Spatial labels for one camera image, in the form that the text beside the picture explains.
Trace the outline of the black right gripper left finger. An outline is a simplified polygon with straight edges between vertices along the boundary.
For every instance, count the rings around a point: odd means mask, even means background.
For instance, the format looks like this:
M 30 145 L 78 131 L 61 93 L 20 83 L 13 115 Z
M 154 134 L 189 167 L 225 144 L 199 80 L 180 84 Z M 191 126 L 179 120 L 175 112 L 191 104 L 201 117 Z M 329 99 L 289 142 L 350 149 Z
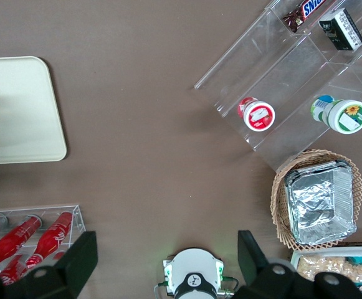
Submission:
M 0 298 L 77 298 L 97 264 L 96 232 L 85 231 L 53 266 L 37 267 L 8 286 L 0 278 Z

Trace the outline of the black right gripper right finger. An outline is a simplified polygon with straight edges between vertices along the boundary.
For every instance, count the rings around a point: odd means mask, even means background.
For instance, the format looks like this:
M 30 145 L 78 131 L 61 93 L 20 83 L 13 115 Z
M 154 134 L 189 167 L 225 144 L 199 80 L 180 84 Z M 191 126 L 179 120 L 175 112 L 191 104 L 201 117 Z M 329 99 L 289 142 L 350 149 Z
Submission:
M 237 233 L 237 257 L 246 285 L 234 298 L 362 298 L 342 274 L 320 272 L 310 281 L 282 263 L 270 263 L 249 230 Z

